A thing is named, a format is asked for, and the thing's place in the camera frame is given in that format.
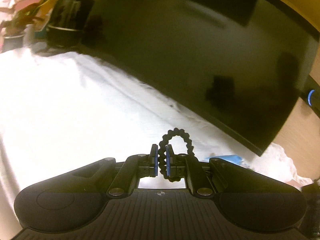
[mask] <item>metal rivet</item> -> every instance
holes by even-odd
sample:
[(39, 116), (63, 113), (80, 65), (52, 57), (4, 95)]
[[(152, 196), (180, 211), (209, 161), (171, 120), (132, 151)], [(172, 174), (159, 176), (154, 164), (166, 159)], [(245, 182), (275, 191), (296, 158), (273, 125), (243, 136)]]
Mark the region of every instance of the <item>metal rivet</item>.
[(124, 193), (124, 190), (119, 187), (115, 187), (109, 190), (109, 194), (113, 196), (121, 196), (123, 193)]
[(213, 193), (212, 189), (207, 188), (207, 187), (202, 187), (200, 189), (197, 190), (198, 194), (202, 195), (202, 196), (209, 196)]

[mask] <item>wooden surface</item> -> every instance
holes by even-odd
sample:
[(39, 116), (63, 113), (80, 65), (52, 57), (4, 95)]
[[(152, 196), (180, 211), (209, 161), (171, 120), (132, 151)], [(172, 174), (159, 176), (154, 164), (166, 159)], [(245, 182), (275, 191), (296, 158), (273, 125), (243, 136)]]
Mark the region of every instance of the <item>wooden surface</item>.
[[(311, 76), (320, 84), (320, 49)], [(320, 119), (301, 98), (274, 142), (292, 158), (298, 175), (312, 179), (320, 176)]]

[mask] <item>blue object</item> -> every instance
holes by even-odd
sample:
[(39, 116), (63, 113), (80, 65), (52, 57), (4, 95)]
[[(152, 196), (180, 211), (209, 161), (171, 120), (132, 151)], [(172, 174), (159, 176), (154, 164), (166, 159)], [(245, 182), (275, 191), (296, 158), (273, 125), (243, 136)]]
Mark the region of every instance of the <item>blue object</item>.
[(222, 160), (231, 162), (236, 165), (241, 165), (241, 162), (242, 162), (242, 158), (238, 155), (211, 156), (211, 157), (205, 158), (205, 160), (209, 162), (210, 158), (220, 158)]
[(170, 176), (170, 154), (169, 154), (169, 149), (168, 149), (168, 146), (166, 145), (165, 146), (165, 155), (166, 155), (166, 166), (167, 166), (167, 176), (169, 177)]
[(155, 154), (155, 175), (158, 176), (158, 146)]
[(311, 90), (311, 91), (309, 92), (309, 95), (308, 95), (308, 104), (309, 104), (309, 106), (312, 106), (310, 99), (311, 99), (311, 95), (312, 95), (312, 93), (313, 93), (314, 91), (315, 91), (315, 90), (313, 89), (313, 90)]

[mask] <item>black television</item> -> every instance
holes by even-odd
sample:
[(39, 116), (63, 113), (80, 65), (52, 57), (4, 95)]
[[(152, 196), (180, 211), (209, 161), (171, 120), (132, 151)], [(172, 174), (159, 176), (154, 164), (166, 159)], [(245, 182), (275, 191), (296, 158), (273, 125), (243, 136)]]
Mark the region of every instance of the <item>black television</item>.
[(82, 39), (259, 156), (293, 109), (318, 42), (280, 0), (96, 0)]

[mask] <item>white fabric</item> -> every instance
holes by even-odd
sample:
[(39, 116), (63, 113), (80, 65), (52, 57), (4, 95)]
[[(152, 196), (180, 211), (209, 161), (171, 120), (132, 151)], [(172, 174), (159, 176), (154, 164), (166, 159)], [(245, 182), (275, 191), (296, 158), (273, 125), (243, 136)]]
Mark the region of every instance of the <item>white fabric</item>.
[[(172, 99), (98, 59), (75, 52), (40, 57), (22, 48), (0, 54), (0, 63), (0, 182), (11, 206), (33, 183), (105, 157), (119, 162), (148, 154), (175, 127), (190, 134), (199, 160), (237, 154), (253, 170), (280, 181), (312, 182), (297, 176), (281, 147), (271, 144), (259, 158)], [(171, 143), (175, 153), (186, 151), (181, 138)], [(161, 176), (140, 185), (172, 187)]]

